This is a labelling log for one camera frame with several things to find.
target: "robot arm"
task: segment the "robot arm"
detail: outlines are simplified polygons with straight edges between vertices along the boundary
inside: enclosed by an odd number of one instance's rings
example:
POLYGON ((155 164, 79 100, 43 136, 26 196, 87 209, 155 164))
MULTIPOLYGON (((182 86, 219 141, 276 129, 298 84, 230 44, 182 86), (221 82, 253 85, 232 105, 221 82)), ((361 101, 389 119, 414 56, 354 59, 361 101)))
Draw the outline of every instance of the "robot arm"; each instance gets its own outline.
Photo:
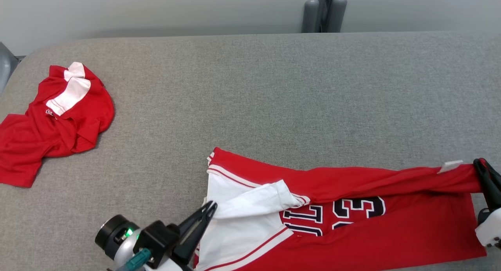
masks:
POLYGON ((155 221, 144 229, 119 214, 102 225, 95 243, 116 271, 191 271, 188 264, 217 208, 209 201, 180 225, 155 221))
POLYGON ((487 203, 478 214, 476 237, 483 246, 501 249, 501 175, 485 159, 473 162, 487 203))

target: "gray fabric surface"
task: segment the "gray fabric surface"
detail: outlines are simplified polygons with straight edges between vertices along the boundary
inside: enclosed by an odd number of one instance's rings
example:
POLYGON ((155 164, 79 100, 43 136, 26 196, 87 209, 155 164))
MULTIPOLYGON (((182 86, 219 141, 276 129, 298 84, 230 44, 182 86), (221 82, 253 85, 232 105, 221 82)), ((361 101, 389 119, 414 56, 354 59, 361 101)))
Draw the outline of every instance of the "gray fabric surface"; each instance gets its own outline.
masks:
MULTIPOLYGON (((112 266, 94 244, 102 222, 123 214, 139 225, 178 223, 202 203, 205 158, 215 146, 295 169, 401 169, 476 157, 501 168, 499 34, 63 43, 21 62, 0 98, 0 120, 25 112, 49 65, 73 61, 104 82, 115 119, 97 148, 45 159, 31 189, 0 184, 1 270, 112 266)), ((483 196, 474 202, 480 209, 483 196)), ((402 248, 411 252, 412 243, 402 248)), ((409 270, 500 269, 501 253, 488 253, 409 270)))

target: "teal connector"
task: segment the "teal connector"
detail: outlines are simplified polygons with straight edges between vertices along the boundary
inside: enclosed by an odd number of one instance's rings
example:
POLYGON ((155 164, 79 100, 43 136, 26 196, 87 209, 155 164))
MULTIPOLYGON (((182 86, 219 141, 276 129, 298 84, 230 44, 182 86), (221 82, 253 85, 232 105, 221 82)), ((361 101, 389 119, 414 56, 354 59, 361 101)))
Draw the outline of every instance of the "teal connector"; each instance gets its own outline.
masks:
POLYGON ((136 253, 127 263, 118 268, 116 271, 136 271, 145 265, 151 258, 151 252, 147 248, 143 248, 136 253))

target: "garment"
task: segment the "garment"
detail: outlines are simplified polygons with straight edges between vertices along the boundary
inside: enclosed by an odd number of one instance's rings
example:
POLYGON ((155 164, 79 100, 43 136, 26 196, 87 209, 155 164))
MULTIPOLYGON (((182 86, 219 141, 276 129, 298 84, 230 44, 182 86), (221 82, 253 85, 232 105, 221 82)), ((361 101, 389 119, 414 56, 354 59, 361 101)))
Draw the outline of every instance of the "garment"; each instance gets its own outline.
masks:
POLYGON ((82 63, 50 66, 26 113, 0 124, 0 182, 31 187, 43 157, 94 148, 114 112, 101 80, 82 63))
POLYGON ((209 160, 218 210, 197 270, 378 271, 486 255, 471 164, 301 171, 219 148, 209 160))

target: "white stripe trim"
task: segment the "white stripe trim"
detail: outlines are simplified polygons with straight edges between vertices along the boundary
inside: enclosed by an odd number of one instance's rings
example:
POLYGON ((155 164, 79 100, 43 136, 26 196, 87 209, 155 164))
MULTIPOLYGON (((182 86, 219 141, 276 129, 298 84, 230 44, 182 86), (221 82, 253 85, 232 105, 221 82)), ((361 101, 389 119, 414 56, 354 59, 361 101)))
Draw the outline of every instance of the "white stripe trim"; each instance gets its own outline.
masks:
POLYGON ((211 161, 213 160, 213 157, 214 157, 214 152, 212 154, 209 155, 209 157, 207 157, 207 166, 210 166, 211 165, 211 161))
MULTIPOLYGON (((259 187, 259 186, 263 185, 263 184, 257 184, 257 183, 254 183, 254 182, 250 182, 249 180, 245 180, 245 179, 243 179, 243 178, 241 178, 241 177, 239 177, 239 176, 237 176, 237 175, 235 175, 235 174, 227 171, 226 169, 222 168, 221 166, 215 165, 215 164, 209 165, 207 173, 214 173, 214 174, 216 174, 218 176, 221 176, 221 177, 224 177, 224 178, 229 177, 230 179, 236 181, 237 183, 244 184, 244 185, 247 185, 247 186, 252 187, 252 188, 256 188, 256 187, 259 187)), ((292 208, 298 208, 298 207, 301 207, 301 206, 304 206, 304 205, 308 205, 311 202, 310 198, 308 198, 307 196, 301 196, 301 195, 297 195, 297 194, 294 194, 294 193, 291 193, 291 194, 297 200, 299 200, 299 202, 301 203, 301 205, 297 205, 297 206, 294 206, 292 208)))
POLYGON ((66 89, 45 104, 59 116, 80 102, 91 87, 91 81, 85 78, 84 65, 76 61, 64 71, 64 79, 68 82, 66 89))
POLYGON ((239 177, 239 176, 236 176, 235 174, 233 174, 233 173, 231 173, 231 172, 227 171, 226 169, 224 169, 224 168, 222 168, 222 167, 220 167, 220 166, 218 166, 218 165, 215 165, 215 164, 211 164, 211 165, 209 166, 209 169, 207 170, 207 172, 209 172, 209 170, 210 170, 210 169, 217 170, 217 171, 211 171, 211 172, 212 172, 212 173, 214 173, 214 174, 217 174, 217 175, 221 176, 221 174, 220 174, 220 173, 222 173, 222 174, 224 174, 224 175, 227 175, 227 177, 229 177, 229 178, 231 178, 231 179, 235 180, 236 182, 239 182, 239 183, 245 184, 245 185, 250 186, 250 187, 254 187, 254 188, 256 188, 256 187, 259 187, 259 186, 261 186, 261 185, 262 185, 262 184, 257 184, 257 183, 254 183, 254 182, 250 182, 250 181, 245 180, 245 179, 243 179, 243 178, 241 178, 241 177, 239 177))
MULTIPOLYGON (((253 262, 254 260, 258 259, 259 257, 261 257, 262 255, 264 255, 265 253, 267 253, 268 251, 270 251, 272 248, 274 248, 275 246, 277 246, 281 242, 285 241, 287 238, 289 238, 293 234, 294 234, 294 232, 292 232, 290 229, 288 229, 285 225, 282 225, 280 227, 280 229, 278 230, 278 232, 275 232, 275 233, 271 234, 263 242, 266 242, 267 240, 269 240, 269 239, 271 239, 271 238, 274 237, 272 240, 270 240, 269 242, 267 242, 265 245, 263 245, 258 250, 256 250, 254 248, 254 249, 250 250, 248 253, 246 253, 243 256, 241 256, 240 258, 244 258, 245 257, 243 260, 239 260, 238 262, 235 262, 233 264, 229 264, 229 265, 225 265, 225 266, 221 266, 221 267, 218 267, 218 268, 211 269, 211 271, 233 271, 233 270, 238 269, 238 268, 240 268, 242 266, 245 266, 245 265, 253 262)), ((218 265, 221 265, 221 264, 224 264, 224 263, 220 263, 219 262, 218 264, 212 264, 211 266, 204 266, 204 267, 197 266, 197 269, 198 270, 207 270, 207 269, 210 269, 211 267, 218 266, 218 265)))

